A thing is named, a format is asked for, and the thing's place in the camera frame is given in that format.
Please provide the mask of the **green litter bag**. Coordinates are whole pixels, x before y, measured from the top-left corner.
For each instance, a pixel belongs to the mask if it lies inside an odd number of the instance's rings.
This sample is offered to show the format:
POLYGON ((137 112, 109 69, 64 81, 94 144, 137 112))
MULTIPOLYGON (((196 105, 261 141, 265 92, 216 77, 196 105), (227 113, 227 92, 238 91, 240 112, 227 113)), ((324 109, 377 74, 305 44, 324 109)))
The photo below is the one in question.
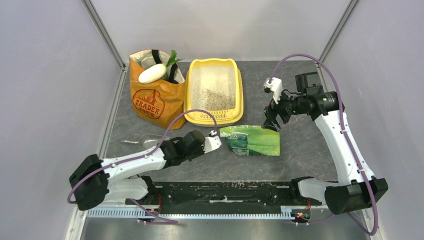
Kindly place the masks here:
POLYGON ((280 133, 259 125, 235 125, 220 128, 228 149, 239 156, 279 156, 280 133))

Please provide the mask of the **metal scoop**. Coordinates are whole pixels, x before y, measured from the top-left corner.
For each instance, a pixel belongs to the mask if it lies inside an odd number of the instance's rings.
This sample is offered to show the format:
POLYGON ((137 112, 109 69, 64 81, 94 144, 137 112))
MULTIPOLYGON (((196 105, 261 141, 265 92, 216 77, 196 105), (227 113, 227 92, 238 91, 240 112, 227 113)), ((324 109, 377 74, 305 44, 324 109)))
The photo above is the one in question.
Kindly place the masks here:
POLYGON ((162 135, 147 133, 142 135, 139 140, 121 140, 120 143, 138 145, 142 150, 147 150, 157 146, 162 138, 162 135))

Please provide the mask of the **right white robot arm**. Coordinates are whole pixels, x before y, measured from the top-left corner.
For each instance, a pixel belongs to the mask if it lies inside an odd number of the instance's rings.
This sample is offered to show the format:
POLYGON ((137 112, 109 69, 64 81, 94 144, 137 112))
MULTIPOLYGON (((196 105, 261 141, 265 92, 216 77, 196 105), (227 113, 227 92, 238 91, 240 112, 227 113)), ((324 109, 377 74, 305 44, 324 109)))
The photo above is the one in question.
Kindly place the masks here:
POLYGON ((295 82, 297 91, 288 96, 281 79, 265 80, 263 90, 272 93, 272 99, 263 110, 266 116, 263 128, 279 132, 277 117, 286 124, 291 116, 310 116, 330 151, 338 182, 309 176, 295 178, 288 191, 289 200, 300 205, 308 198, 315 199, 327 205, 334 215, 372 207, 370 196, 380 200, 389 186, 385 178, 376 178, 362 157, 337 92, 325 92, 317 72, 296 75, 295 82))

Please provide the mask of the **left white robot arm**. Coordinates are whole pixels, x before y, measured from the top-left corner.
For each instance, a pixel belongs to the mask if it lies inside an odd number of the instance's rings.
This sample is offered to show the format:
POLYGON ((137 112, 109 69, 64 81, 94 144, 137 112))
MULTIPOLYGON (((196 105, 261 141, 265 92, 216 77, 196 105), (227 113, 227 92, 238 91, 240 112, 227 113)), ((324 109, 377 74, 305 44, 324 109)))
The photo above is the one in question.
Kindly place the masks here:
POLYGON ((141 200, 152 204, 157 191, 151 179, 141 173, 178 166, 209 152, 213 139, 198 130, 184 137, 163 140, 147 150, 118 158, 100 159, 87 156, 69 177, 70 196, 81 211, 90 210, 104 201, 141 200))

